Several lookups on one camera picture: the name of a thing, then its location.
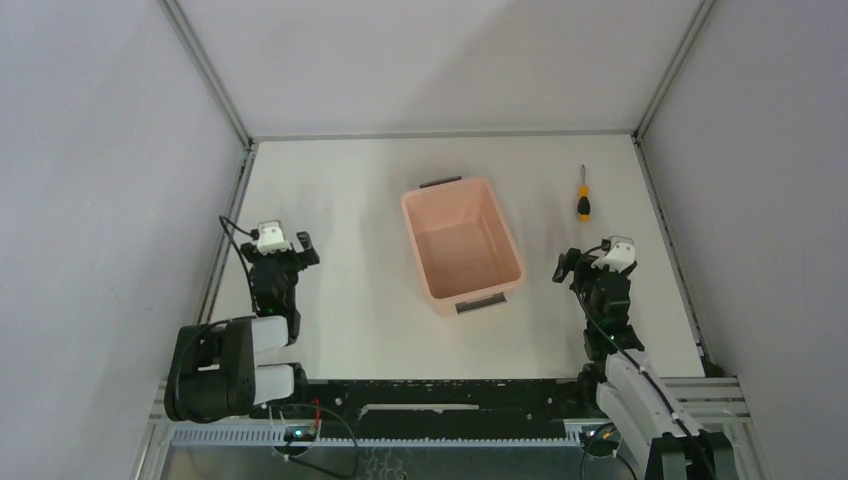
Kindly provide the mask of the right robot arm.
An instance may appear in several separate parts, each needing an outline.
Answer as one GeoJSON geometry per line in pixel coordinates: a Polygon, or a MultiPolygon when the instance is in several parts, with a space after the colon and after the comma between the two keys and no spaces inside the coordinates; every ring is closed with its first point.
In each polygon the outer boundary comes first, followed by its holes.
{"type": "Polygon", "coordinates": [[[586,321],[588,361],[575,382],[579,406],[607,417],[595,432],[619,434],[630,454],[624,464],[636,479],[735,479],[732,442],[673,398],[630,323],[636,266],[635,247],[625,239],[604,239],[558,257],[552,280],[568,283],[586,321]]]}

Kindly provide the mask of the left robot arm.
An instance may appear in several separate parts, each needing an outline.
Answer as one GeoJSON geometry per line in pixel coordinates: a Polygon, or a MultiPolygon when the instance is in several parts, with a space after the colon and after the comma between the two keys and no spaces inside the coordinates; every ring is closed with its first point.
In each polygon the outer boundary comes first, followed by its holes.
{"type": "Polygon", "coordinates": [[[313,394],[299,363],[260,364],[261,353],[293,345],[300,335],[296,306],[300,273],[320,257],[310,235],[295,249],[276,227],[243,244],[254,312],[179,330],[164,393],[172,421],[213,423],[249,414],[274,401],[290,417],[305,414],[313,394]]]}

